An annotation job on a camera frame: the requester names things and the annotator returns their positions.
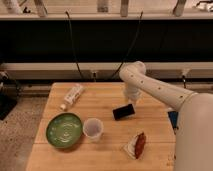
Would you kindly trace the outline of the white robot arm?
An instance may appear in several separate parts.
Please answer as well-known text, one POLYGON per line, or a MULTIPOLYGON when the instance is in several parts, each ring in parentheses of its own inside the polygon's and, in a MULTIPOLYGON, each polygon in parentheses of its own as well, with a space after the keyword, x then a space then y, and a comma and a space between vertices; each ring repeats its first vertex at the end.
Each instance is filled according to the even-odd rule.
POLYGON ((178 112, 173 171, 213 171, 213 94, 150 78, 141 61, 124 66, 119 76, 127 99, 136 101, 142 90, 178 112))

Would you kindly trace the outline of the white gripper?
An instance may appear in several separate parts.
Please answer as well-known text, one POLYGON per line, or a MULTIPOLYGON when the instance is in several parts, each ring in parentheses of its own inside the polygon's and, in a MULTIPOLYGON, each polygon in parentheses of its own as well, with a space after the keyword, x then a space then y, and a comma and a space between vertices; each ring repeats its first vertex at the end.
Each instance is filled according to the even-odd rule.
POLYGON ((124 88, 124 97, 125 102, 128 104, 132 104, 133 106, 136 105, 138 99, 140 98, 141 92, 140 90, 130 84, 126 84, 124 88))

